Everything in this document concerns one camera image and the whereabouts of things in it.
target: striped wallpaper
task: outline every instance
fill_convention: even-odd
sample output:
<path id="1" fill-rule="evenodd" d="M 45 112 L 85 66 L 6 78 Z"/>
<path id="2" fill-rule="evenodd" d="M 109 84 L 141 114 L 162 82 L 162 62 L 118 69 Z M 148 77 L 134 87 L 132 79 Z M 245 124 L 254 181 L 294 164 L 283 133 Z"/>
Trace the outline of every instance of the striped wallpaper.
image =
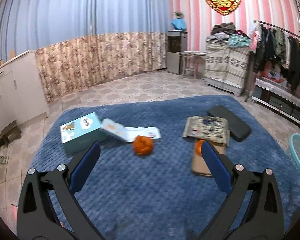
<path id="1" fill-rule="evenodd" d="M 295 0 L 242 0 L 239 7 L 223 16 L 205 0 L 170 0 L 170 17 L 181 11 L 188 29 L 188 50 L 205 51 L 205 39 L 216 24 L 234 22 L 237 30 L 250 35 L 253 20 L 268 22 L 300 35 Z"/>

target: orange object on counter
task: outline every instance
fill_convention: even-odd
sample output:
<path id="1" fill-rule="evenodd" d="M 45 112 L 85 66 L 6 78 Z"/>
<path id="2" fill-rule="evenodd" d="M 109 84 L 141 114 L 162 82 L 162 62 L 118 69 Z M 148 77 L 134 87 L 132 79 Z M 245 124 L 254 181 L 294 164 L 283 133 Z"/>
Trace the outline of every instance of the orange object on counter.
<path id="1" fill-rule="evenodd" d="M 201 145 L 204 141 L 205 140 L 200 140 L 200 141 L 197 141 L 197 143 L 195 144 L 195 151 L 196 151 L 197 155 L 199 155 L 199 156 L 202 156 L 201 155 Z"/>
<path id="2" fill-rule="evenodd" d="M 138 135 L 133 142 L 133 149 L 138 155 L 148 155 L 153 150 L 153 140 L 150 137 Z"/>

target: white cabinet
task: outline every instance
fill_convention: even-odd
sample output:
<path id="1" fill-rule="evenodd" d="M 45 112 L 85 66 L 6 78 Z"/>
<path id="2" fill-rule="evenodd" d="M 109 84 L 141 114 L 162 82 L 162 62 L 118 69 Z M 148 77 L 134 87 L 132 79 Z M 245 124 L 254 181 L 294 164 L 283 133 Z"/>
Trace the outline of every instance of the white cabinet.
<path id="1" fill-rule="evenodd" d="M 21 125 L 42 114 L 47 117 L 49 107 L 34 53 L 28 52 L 0 69 L 0 132 L 14 120 Z"/>

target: silver screw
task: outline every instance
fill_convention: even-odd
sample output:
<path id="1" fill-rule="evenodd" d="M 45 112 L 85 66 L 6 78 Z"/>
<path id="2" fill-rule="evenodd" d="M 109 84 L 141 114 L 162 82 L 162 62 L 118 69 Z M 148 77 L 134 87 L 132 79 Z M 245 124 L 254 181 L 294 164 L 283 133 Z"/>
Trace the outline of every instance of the silver screw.
<path id="1" fill-rule="evenodd" d="M 32 174 L 34 174 L 34 172 L 35 172 L 35 169 L 31 168 L 31 169 L 29 169 L 28 174 L 32 175 Z"/>
<path id="2" fill-rule="evenodd" d="M 66 168 L 66 166 L 64 164 L 60 164 L 57 167 L 58 171 L 64 171 L 65 168 Z"/>
<path id="3" fill-rule="evenodd" d="M 272 175 L 272 170 L 271 169 L 266 169 L 266 174 L 268 174 L 268 175 Z"/>
<path id="4" fill-rule="evenodd" d="M 237 164 L 237 165 L 235 166 L 235 169 L 236 169 L 237 171 L 243 171 L 244 167 L 243 167 L 241 164 Z"/>

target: pile of clothes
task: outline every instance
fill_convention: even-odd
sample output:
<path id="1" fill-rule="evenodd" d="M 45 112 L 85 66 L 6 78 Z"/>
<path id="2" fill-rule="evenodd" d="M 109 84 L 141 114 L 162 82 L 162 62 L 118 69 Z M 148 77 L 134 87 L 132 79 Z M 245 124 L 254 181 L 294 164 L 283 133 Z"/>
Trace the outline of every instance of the pile of clothes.
<path id="1" fill-rule="evenodd" d="M 240 48 L 249 46 L 251 39 L 243 31 L 236 30 L 234 23 L 231 22 L 215 25 L 206 41 L 228 41 L 229 47 Z"/>
<path id="2" fill-rule="evenodd" d="M 287 88 L 295 91 L 300 85 L 300 41 L 279 28 L 259 25 L 256 29 L 259 37 L 253 71 L 278 82 L 286 80 Z"/>

